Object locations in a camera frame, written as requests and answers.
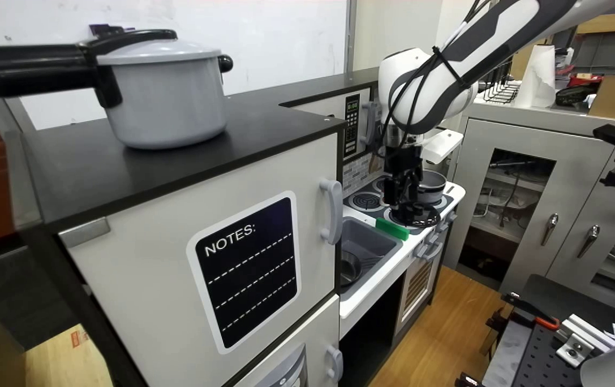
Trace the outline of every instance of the kitchen counter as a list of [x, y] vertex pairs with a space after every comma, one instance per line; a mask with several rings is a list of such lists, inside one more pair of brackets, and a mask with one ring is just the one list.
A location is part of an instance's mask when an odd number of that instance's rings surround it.
[[107, 120], [26, 133], [43, 224], [58, 232], [340, 132], [285, 105], [374, 83], [376, 71], [360, 71], [233, 94], [226, 133], [178, 151], [130, 151]]
[[[464, 197], [464, 190], [461, 184], [447, 182], [443, 190], [454, 197], [450, 206], [441, 210], [441, 219], [446, 219], [458, 201]], [[355, 217], [363, 224], [374, 225], [376, 219], [360, 212], [350, 206], [345, 206], [345, 217]], [[369, 310], [393, 285], [393, 282], [413, 264], [413, 249], [433, 232], [433, 228], [422, 229], [420, 235], [411, 235], [401, 249], [378, 266], [365, 283], [361, 283], [349, 298], [340, 298], [340, 337], [345, 337]]]

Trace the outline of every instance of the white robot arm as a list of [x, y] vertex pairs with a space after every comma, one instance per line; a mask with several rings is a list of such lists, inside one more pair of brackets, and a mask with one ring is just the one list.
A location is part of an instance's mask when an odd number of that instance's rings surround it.
[[480, 9], [470, 13], [446, 47], [433, 54], [405, 49], [382, 62], [386, 125], [393, 123], [407, 133], [434, 129], [466, 108], [474, 81], [523, 46], [607, 13], [615, 0], [499, 0], [484, 13]]

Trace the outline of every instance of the cabinet door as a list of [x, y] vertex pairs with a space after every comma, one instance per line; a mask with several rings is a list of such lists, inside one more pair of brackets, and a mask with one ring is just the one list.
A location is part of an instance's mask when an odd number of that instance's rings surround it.
[[446, 263], [521, 290], [549, 271], [611, 153], [594, 138], [470, 120], [456, 172], [466, 195]]
[[345, 372], [337, 351], [337, 297], [331, 297], [236, 387], [335, 387]]
[[70, 242], [149, 385], [221, 385], [333, 290], [320, 182], [337, 177], [335, 146], [329, 136], [261, 160]]
[[615, 308], [615, 186], [591, 191], [549, 278]]

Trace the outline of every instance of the pressure cooker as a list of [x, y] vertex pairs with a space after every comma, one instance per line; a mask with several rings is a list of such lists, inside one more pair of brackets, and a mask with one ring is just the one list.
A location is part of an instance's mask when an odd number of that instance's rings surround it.
[[94, 89], [131, 149], [176, 149], [226, 127], [219, 49], [175, 31], [118, 31], [73, 46], [0, 46], [0, 97]]

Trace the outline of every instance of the wooden floor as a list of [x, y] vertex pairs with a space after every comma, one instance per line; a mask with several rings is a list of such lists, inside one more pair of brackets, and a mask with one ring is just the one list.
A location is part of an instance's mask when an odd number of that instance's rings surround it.
[[433, 305], [428, 305], [373, 387], [452, 387], [461, 372], [482, 379], [486, 370], [491, 313], [502, 308], [497, 290], [441, 268]]

